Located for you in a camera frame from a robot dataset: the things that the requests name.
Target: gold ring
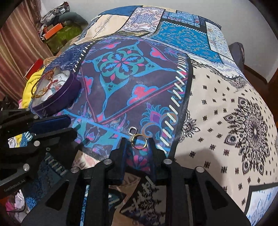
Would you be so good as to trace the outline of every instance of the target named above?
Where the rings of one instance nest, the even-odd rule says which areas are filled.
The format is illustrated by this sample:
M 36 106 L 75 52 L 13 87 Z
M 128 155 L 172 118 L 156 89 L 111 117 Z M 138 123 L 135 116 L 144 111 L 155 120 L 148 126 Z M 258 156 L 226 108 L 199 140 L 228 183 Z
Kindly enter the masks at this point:
M 145 139 L 145 144 L 144 144 L 144 146 L 143 146 L 142 148 L 137 148 L 137 147 L 135 146 L 135 144 L 134 144 L 134 139 L 135 139 L 135 137 L 139 137 L 139 136 L 142 136 L 142 137 L 144 137 L 144 139 Z M 146 139 L 146 137 L 145 137 L 143 134 L 137 133 L 137 134 L 134 134 L 134 135 L 132 136 L 132 138 L 131 138 L 131 144 L 132 144 L 132 146 L 135 147 L 137 150 L 142 150 L 142 149 L 144 149 L 144 148 L 147 146 L 147 139 Z

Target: curtain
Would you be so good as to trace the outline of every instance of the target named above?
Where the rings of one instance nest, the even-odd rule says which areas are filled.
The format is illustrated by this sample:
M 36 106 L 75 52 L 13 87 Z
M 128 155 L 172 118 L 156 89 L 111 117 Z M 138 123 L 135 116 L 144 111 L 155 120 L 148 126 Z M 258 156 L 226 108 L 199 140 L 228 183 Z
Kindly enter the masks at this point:
M 26 72 L 39 58 L 52 56 L 37 33 L 40 9 L 40 0 L 24 0 L 0 30 L 0 99 L 8 94 L 20 100 Z

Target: blue tile pattern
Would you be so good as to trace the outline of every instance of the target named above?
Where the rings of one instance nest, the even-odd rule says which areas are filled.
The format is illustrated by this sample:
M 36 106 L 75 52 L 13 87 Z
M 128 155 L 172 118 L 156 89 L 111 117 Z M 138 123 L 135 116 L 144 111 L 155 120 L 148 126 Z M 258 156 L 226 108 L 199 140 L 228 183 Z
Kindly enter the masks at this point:
M 274 200 L 277 192 L 278 186 L 252 192 L 250 206 L 246 214 L 247 218 L 251 222 L 251 226 L 255 226 L 263 217 Z
M 182 22 L 200 28 L 199 17 L 194 14 L 190 14 L 182 11 L 177 11 L 176 13 L 165 11 L 163 13 L 162 18 Z
M 160 26 L 161 29 L 151 35 L 152 39 L 166 42 L 212 62 L 221 63 L 218 53 L 210 50 L 207 34 L 167 21 L 162 21 Z

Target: bed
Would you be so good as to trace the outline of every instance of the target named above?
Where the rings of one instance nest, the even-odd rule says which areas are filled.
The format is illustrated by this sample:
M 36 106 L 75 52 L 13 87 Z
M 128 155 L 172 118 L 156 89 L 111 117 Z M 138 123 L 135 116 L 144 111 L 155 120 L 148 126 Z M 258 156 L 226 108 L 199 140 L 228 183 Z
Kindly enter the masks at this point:
M 272 113 L 233 61 L 220 25 L 162 7 L 107 10 L 42 78 L 57 66 L 82 83 L 73 105 L 57 113 L 79 127 L 76 142 L 90 141 L 73 166 L 93 167 L 135 127 L 181 166 L 204 167 L 252 226 L 265 214 L 278 192 L 277 131 Z M 164 224 L 166 188 L 153 189 L 147 153 L 140 141 L 129 150 L 127 164 L 145 174 L 126 173 L 122 186 L 110 188 L 111 225 Z M 23 189 L 28 206 L 35 207 L 65 173 L 46 155 L 38 178 Z M 144 188 L 152 192 L 141 200 Z M 146 205 L 138 210 L 140 202 Z

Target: white stitch marks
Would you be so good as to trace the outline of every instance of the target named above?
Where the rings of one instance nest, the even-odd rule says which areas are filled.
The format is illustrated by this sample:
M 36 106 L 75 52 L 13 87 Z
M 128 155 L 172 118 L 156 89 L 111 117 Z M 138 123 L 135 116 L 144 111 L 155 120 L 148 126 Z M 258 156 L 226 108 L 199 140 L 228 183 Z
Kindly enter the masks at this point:
M 193 30 L 193 31 L 198 32 L 198 33 L 201 33 L 201 34 L 206 34 L 206 33 L 202 32 L 202 31 L 199 31 L 199 30 L 196 30 L 196 29 L 194 29 L 194 28 L 187 27 L 187 26 L 183 26 L 183 25 L 180 25 L 180 24 L 170 23 L 170 22 L 168 22 L 168 21 L 163 21 L 163 22 L 164 22 L 164 23 L 167 23 L 167 24 L 175 25 L 175 26 L 177 26 L 177 27 L 184 27 L 184 28 Z
M 93 44 L 94 44 L 94 41 L 93 41 L 92 43 L 90 43 L 89 45 L 87 45 L 87 46 L 90 47 L 90 46 L 93 45 Z M 73 69 L 72 69 L 74 72 L 76 72 L 75 69 L 78 67 L 78 64 L 79 64 L 79 63 L 81 63 L 81 57 L 79 57 L 78 61 L 76 62 L 76 64 L 74 65 L 74 67 L 73 67 Z
M 161 28 L 162 28 L 162 23 L 159 23 L 156 31 L 152 34 L 148 34 L 148 37 L 152 38 L 154 35 L 157 35 L 159 33 L 159 31 L 161 30 Z
M 187 71 L 186 71 L 186 69 L 187 69 L 187 67 L 186 67 L 186 65 L 187 65 L 187 59 L 184 58 L 183 56 L 180 56 L 180 55 L 179 55 L 179 56 L 178 56 L 178 65 L 180 65 L 180 67 L 177 66 L 177 69 L 178 69 L 178 70 L 176 70 L 176 72 L 177 72 L 182 78 L 186 78 L 185 75 L 187 74 Z M 180 84 L 181 84 L 182 86 L 185 85 L 185 83 L 181 80 L 181 78 L 179 78 L 178 76 L 176 76 L 175 78 L 178 80 L 178 82 L 180 82 Z M 178 84 L 178 82 L 175 82 L 174 85 L 176 86 L 176 88 L 177 88 L 179 91 L 184 92 L 184 90 L 182 89 L 182 87 L 180 87 L 180 85 Z M 182 97 L 180 96 L 180 94 L 178 94 L 178 92 L 177 92 L 175 89 L 173 89 L 172 92 L 177 96 L 178 99 L 180 99 L 180 100 L 182 99 Z M 175 98 L 174 98 L 173 96 L 171 97 L 171 100 L 173 101 L 173 103 L 174 103 L 177 107 L 180 107 L 180 104 L 175 100 Z M 170 108 L 170 109 L 176 114 L 176 116 L 178 117 L 178 111 L 177 111 L 171 104 L 169 104 L 169 108 Z M 176 123 L 176 122 L 177 122 L 176 119 L 175 119 L 169 112 L 167 112 L 167 116 L 170 118 L 170 121 L 172 121 L 173 123 Z M 165 122 L 165 124 L 170 128 L 170 130 L 172 130 L 172 131 L 174 130 L 173 126 L 172 126 L 167 120 L 165 120 L 164 122 Z M 167 131 L 165 128 L 162 129 L 162 132 L 163 132 L 169 139 L 172 138 L 171 135 L 168 133 L 168 131 Z M 162 136 L 160 136 L 159 138 L 160 138 L 160 140 L 161 140 L 167 147 L 170 146 L 170 144 L 169 144 Z M 159 149 L 163 150 L 163 151 L 165 152 L 165 154 L 167 154 L 167 152 L 161 147 L 161 145 L 158 144 L 157 147 L 158 147 Z

